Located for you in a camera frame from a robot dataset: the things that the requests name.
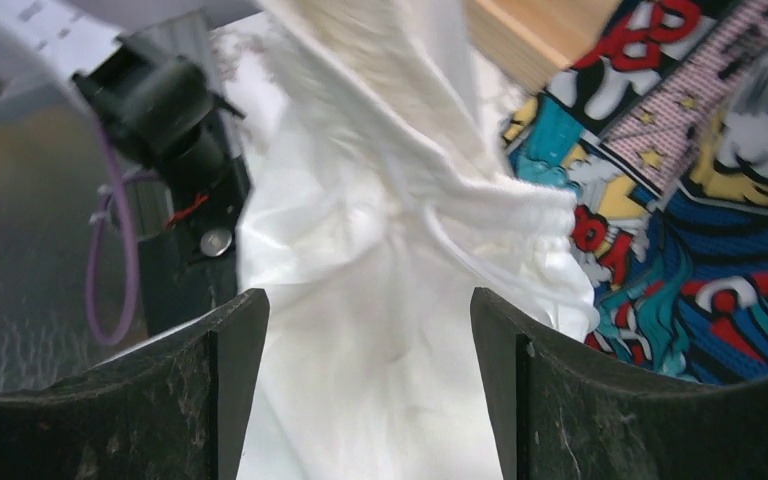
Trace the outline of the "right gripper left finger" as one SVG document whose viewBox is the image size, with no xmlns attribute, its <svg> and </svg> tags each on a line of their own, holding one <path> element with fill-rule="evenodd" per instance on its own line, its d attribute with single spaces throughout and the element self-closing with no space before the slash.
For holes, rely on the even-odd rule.
<svg viewBox="0 0 768 480">
<path fill-rule="evenodd" d="M 0 394 L 0 479 L 233 479 L 270 304 L 246 291 L 140 349 Z"/>
</svg>

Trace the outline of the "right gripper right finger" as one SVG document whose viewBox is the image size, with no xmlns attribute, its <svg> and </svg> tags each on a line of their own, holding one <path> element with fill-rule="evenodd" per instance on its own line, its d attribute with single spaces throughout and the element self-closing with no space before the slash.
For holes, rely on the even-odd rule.
<svg viewBox="0 0 768 480">
<path fill-rule="evenodd" d="M 470 313 L 505 479 L 768 479 L 768 377 L 715 386 L 662 376 L 486 288 Z"/>
</svg>

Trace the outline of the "white shorts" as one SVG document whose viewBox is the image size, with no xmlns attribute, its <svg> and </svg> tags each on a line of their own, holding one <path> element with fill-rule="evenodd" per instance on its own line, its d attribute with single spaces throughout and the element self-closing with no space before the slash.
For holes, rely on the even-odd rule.
<svg viewBox="0 0 768 480">
<path fill-rule="evenodd" d="M 239 477 L 500 478 L 471 297 L 591 332 L 575 196 L 508 174 L 403 3 L 262 7 L 287 102 L 237 228 L 271 306 Z"/>
</svg>

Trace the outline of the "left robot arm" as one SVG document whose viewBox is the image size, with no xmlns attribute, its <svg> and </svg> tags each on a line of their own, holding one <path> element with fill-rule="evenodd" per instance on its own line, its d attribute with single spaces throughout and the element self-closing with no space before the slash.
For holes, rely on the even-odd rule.
<svg viewBox="0 0 768 480">
<path fill-rule="evenodd" d="M 120 320 L 104 332 L 96 317 L 98 259 L 86 274 L 86 318 L 95 339 L 119 343 L 138 290 L 159 333 L 226 302 L 236 291 L 233 227 L 249 191 L 229 126 L 238 110 L 196 61 L 101 20 L 67 1 L 0 1 L 0 43 L 37 63 L 95 124 L 109 175 L 91 242 L 100 248 L 116 216 L 125 259 Z M 163 232 L 140 243 L 128 185 L 159 181 L 173 213 Z"/>
</svg>

